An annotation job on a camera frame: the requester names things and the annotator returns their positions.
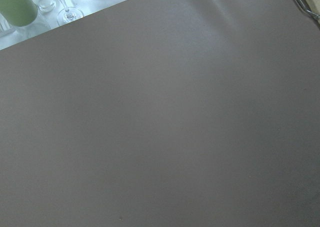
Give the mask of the green cup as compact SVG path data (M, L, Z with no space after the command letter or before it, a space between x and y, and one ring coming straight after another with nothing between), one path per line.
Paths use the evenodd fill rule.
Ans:
M15 27L31 24L38 15L38 8L32 0L0 0L0 13Z

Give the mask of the clear wine glass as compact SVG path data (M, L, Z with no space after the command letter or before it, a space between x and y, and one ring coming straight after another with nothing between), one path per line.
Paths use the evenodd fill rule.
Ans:
M84 17L81 10L76 7L68 6L65 0L59 0L63 9L57 15L57 24L63 26Z

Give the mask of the small clear glass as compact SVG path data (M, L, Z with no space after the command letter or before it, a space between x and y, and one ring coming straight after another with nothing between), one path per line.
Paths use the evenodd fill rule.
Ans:
M40 11L49 13L56 7L56 2L54 0L38 0L37 5Z

